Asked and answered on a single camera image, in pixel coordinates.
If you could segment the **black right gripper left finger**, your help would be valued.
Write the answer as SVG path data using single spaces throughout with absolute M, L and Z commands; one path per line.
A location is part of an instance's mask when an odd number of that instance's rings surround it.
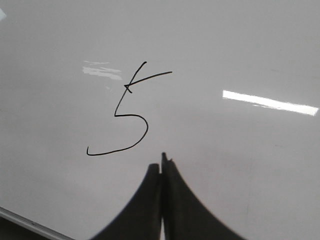
M 159 240 L 162 176 L 157 163 L 146 174 L 124 209 L 93 240 Z

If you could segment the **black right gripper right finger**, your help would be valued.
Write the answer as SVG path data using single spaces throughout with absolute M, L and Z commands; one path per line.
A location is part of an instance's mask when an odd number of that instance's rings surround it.
M 167 240 L 242 240 L 196 197 L 175 162 L 161 155 L 162 216 Z

